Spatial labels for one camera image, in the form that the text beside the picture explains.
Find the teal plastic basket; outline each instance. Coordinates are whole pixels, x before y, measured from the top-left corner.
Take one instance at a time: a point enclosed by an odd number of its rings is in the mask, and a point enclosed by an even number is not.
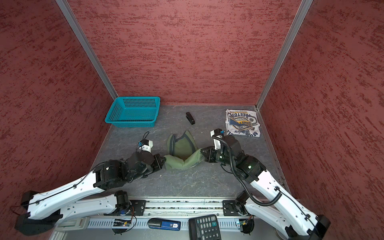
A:
[[[159,108],[159,97],[118,97],[105,122],[116,127],[154,127]]]

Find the green bag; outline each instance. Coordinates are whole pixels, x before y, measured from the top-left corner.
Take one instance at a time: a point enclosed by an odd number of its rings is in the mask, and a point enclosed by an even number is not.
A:
[[[169,136],[167,149],[168,155],[164,156],[167,159],[165,162],[167,168],[185,170],[205,159],[188,130],[178,139],[173,134]]]

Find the gray mat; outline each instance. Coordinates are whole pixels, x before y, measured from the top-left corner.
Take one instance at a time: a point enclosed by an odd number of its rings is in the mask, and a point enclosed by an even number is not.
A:
[[[176,134],[180,137],[187,129],[193,135],[197,147],[213,146],[213,139],[209,133],[216,128],[226,129],[226,109],[253,110],[253,106],[161,105],[155,127],[114,128],[104,150],[100,152],[98,162],[128,158],[135,151],[137,142],[142,139],[146,131],[150,131],[147,139],[152,140],[154,144],[153,154],[166,155],[169,135]],[[189,123],[185,117],[186,112],[192,114],[196,124]],[[261,137],[235,137],[244,152],[260,160],[272,176],[280,182],[280,176],[273,164],[263,133]],[[127,191],[129,196],[137,197],[236,197],[243,187],[233,175],[224,172],[219,163],[202,162],[188,170],[163,168],[146,179],[139,179],[120,189]],[[256,196],[262,196],[255,191],[253,193]]]

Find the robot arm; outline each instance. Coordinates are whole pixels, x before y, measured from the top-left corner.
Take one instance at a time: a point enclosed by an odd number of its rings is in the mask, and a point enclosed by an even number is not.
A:
[[[153,142],[143,139],[126,161],[109,160],[97,165],[85,176],[56,189],[23,194],[21,205],[26,214],[18,216],[15,228],[24,235],[36,235],[71,218],[92,214],[124,215],[131,210],[126,192],[117,191],[107,197],[80,200],[115,187],[122,187],[162,169],[165,158],[152,155]]]
[[[235,177],[245,191],[236,199],[242,215],[251,214],[272,225],[288,239],[322,239],[330,222],[317,216],[294,199],[255,157],[245,155],[233,136],[224,136],[221,129],[211,132],[215,147],[202,149],[207,162],[231,165]],[[262,193],[270,202],[259,201],[248,191],[243,180]]]

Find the calculator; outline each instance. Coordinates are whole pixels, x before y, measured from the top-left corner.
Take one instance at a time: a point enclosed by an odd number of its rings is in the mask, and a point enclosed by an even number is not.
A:
[[[190,240],[221,240],[216,215],[191,218],[188,225]]]

